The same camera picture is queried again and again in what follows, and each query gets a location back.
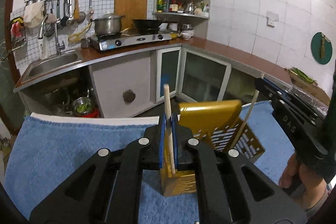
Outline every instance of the kitchen sink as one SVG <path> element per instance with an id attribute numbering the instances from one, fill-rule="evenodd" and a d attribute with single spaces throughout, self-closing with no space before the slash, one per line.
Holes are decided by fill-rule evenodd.
<path id="1" fill-rule="evenodd" d="M 30 71 L 28 72 L 25 80 L 49 73 L 53 70 L 57 70 L 75 63 L 83 61 L 81 53 L 77 50 L 67 51 L 59 56 L 52 56 L 45 60 L 40 60 L 32 64 Z"/>

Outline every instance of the green cutting board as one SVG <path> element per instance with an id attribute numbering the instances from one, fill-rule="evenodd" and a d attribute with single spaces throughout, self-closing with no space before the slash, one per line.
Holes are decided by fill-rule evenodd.
<path id="1" fill-rule="evenodd" d="M 311 40 L 310 48 L 311 48 L 311 53 L 312 53 L 313 57 L 315 58 L 315 60 L 318 63 L 320 63 L 322 65 L 325 65 L 331 59 L 331 56 L 333 54 L 333 47 L 331 45 L 331 42 L 325 37 L 325 40 L 324 40 L 324 57 L 321 58 L 320 57 L 321 41 L 322 41 L 322 33 L 318 32 L 313 36 L 313 38 Z"/>

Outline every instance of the wall switch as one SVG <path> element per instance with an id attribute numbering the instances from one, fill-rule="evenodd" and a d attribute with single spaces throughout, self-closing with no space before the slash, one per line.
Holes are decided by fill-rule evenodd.
<path id="1" fill-rule="evenodd" d="M 269 12 L 266 12 L 266 17 L 267 17 L 267 26 L 275 27 L 276 22 L 279 21 L 279 15 Z"/>

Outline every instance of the frying pan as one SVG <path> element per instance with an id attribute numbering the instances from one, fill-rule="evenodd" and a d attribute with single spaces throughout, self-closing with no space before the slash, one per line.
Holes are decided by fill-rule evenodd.
<path id="1" fill-rule="evenodd" d="M 158 29 L 163 23 L 162 20 L 155 19 L 133 19 L 133 23 L 137 29 Z"/>

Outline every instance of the metal screw head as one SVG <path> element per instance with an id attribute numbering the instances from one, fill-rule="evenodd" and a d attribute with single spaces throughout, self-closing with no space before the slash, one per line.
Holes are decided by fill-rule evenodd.
<path id="1" fill-rule="evenodd" d="M 102 148 L 98 151 L 98 155 L 101 157 L 105 157 L 109 154 L 109 151 L 106 148 Z"/>
<path id="2" fill-rule="evenodd" d="M 233 158 L 236 158 L 236 157 L 238 157 L 239 152 L 235 149 L 231 149 L 231 150 L 229 150 L 228 154 L 229 154 L 229 156 L 231 156 Z"/>
<path id="3" fill-rule="evenodd" d="M 139 139 L 138 142 L 139 142 L 139 144 L 146 145 L 146 144 L 149 144 L 149 139 L 141 138 L 141 139 Z"/>
<path id="4" fill-rule="evenodd" d="M 199 140 L 195 139 L 195 138 L 192 138 L 192 139 L 188 140 L 188 144 L 190 144 L 190 145 L 198 145 L 198 143 L 199 143 Z"/>

